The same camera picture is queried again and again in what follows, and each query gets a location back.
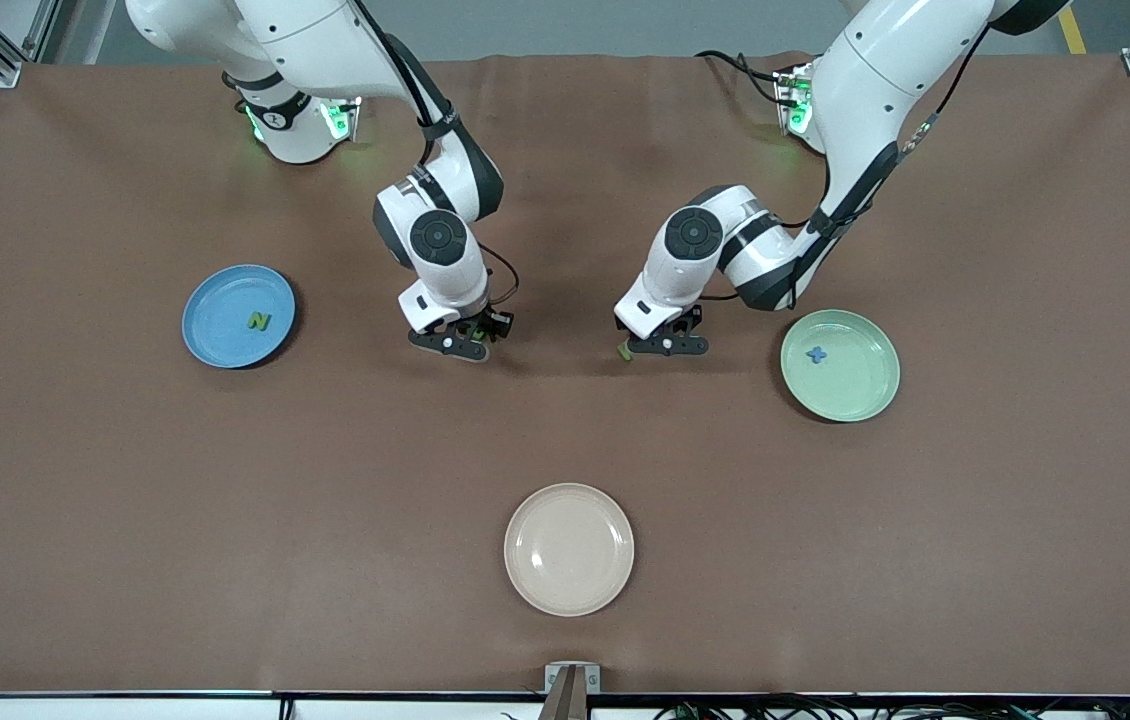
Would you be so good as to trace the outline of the brown table cover mat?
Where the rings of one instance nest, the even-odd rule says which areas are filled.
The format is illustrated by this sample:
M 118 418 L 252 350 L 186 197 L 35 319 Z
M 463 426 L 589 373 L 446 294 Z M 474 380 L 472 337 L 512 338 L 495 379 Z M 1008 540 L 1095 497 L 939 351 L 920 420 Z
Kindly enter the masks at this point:
M 617 356 L 667 215 L 742 183 L 806 217 L 822 161 L 701 59 L 492 57 L 431 73 L 507 192 L 483 364 L 417 350 L 370 220 L 420 140 L 290 167 L 208 67 L 31 67 L 0 92 L 0 691 L 1130 694 L 1130 77 L 982 57 L 799 301 L 885 329 L 902 383 L 831 424 L 776 365 L 790 313 L 710 304 L 703 357 Z M 181 319 L 285 275 L 280 352 L 212 368 Z M 629 582 L 533 609 L 504 537 L 610 495 Z

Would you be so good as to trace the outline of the blue plate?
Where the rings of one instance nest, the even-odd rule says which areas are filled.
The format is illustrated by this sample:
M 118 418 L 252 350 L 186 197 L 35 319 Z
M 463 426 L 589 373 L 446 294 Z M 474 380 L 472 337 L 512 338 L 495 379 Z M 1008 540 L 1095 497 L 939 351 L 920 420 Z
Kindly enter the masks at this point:
M 271 314 L 266 332 L 249 331 L 251 313 Z M 297 296 L 285 275 L 263 264 L 233 264 L 191 293 L 181 333 L 195 361 L 212 368 L 250 368 L 281 350 L 297 315 Z

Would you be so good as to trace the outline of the beige plate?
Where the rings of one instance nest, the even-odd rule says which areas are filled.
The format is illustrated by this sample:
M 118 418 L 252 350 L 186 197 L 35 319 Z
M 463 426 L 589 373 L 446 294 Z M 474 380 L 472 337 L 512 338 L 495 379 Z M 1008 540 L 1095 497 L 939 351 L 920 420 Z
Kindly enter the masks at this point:
M 529 495 L 504 537 L 504 565 L 515 591 L 556 618 L 584 618 L 611 605 L 629 582 L 635 534 L 610 495 L 557 483 Z

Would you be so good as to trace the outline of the green plate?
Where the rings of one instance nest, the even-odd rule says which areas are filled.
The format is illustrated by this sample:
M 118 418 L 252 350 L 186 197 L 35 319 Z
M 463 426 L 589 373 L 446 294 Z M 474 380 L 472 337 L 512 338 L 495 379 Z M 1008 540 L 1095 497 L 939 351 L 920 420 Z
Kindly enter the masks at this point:
M 822 346 L 827 357 L 806 356 Z M 897 396 L 902 363 L 879 326 L 847 310 L 824 309 L 790 327 L 779 354 L 781 374 L 796 401 L 822 419 L 857 423 L 883 413 Z

